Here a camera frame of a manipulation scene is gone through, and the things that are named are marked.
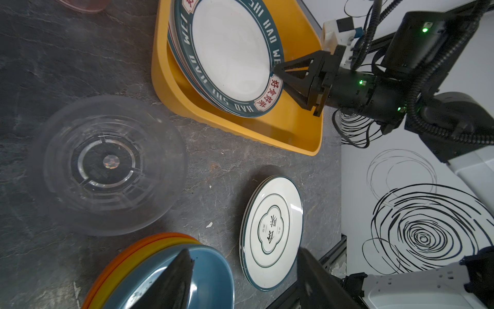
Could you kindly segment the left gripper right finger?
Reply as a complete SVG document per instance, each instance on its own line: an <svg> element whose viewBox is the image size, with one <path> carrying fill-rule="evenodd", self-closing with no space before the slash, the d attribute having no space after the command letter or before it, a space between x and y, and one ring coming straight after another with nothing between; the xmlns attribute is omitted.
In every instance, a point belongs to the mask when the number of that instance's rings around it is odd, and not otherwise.
<svg viewBox="0 0 494 309"><path fill-rule="evenodd" d="M360 308L306 249L297 253L297 285L301 308Z"/></svg>

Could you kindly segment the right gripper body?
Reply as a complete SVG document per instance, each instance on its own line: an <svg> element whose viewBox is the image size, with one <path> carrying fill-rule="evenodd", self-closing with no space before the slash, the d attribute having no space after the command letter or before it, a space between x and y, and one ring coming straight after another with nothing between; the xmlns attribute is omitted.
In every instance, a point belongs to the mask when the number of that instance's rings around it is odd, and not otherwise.
<svg viewBox="0 0 494 309"><path fill-rule="evenodd" d="M323 51L320 104L376 121L382 133L398 128L405 118L403 81L383 73L363 73L339 67L343 54Z"/></svg>

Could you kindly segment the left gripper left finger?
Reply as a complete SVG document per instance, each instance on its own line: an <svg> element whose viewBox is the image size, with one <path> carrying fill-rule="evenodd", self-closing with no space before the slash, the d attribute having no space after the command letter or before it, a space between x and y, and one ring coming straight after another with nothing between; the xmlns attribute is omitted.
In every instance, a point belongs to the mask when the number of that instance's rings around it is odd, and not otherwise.
<svg viewBox="0 0 494 309"><path fill-rule="evenodd" d="M131 308L186 308L193 268L189 250L183 249Z"/></svg>

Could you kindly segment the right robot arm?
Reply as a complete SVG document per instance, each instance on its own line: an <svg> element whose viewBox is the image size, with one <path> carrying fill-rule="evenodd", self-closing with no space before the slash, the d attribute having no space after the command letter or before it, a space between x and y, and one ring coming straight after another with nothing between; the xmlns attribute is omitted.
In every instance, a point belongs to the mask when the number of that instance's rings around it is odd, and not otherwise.
<svg viewBox="0 0 494 309"><path fill-rule="evenodd" d="M403 127L442 163L491 148L491 114L463 88L445 83L482 18L493 12L493 2L472 1L446 12L410 11L395 33L375 39L397 6L397 1L388 6L373 1L353 46L325 39L323 49L277 64L274 74L314 116L329 106L378 126L382 135Z"/></svg>

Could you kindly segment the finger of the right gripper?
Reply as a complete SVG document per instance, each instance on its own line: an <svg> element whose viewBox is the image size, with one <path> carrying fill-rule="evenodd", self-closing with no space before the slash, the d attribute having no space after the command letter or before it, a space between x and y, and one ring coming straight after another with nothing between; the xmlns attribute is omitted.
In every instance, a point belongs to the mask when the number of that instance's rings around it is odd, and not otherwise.
<svg viewBox="0 0 494 309"><path fill-rule="evenodd" d="M328 98L328 89L323 86L322 81L318 76L311 81L308 76L303 79L290 77L288 81L284 81L284 90L302 109L312 111L313 116L320 117Z"/></svg>
<svg viewBox="0 0 494 309"><path fill-rule="evenodd" d="M307 75L316 73L324 63L324 59L327 55L327 51L319 50L296 60L276 64L274 67L274 74L282 77L285 73L288 74L293 72L305 72Z"/></svg>

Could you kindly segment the green rimmed white plate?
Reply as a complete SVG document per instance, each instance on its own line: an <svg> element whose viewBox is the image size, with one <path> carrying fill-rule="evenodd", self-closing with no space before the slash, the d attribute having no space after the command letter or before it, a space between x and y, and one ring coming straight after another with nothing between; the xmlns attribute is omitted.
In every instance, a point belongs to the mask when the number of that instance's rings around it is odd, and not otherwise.
<svg viewBox="0 0 494 309"><path fill-rule="evenodd" d="M213 104L244 118L275 107L284 49L263 1L173 1L172 15L183 60Z"/></svg>

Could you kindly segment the white plate green flower outline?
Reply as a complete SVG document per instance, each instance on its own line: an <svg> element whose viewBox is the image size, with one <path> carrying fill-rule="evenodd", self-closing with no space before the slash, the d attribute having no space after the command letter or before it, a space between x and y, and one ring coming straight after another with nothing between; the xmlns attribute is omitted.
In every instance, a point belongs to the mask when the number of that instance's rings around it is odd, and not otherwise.
<svg viewBox="0 0 494 309"><path fill-rule="evenodd" d="M281 175L261 182L246 206L239 236L241 268L253 287L271 291L287 278L303 226L304 208L295 183Z"/></svg>

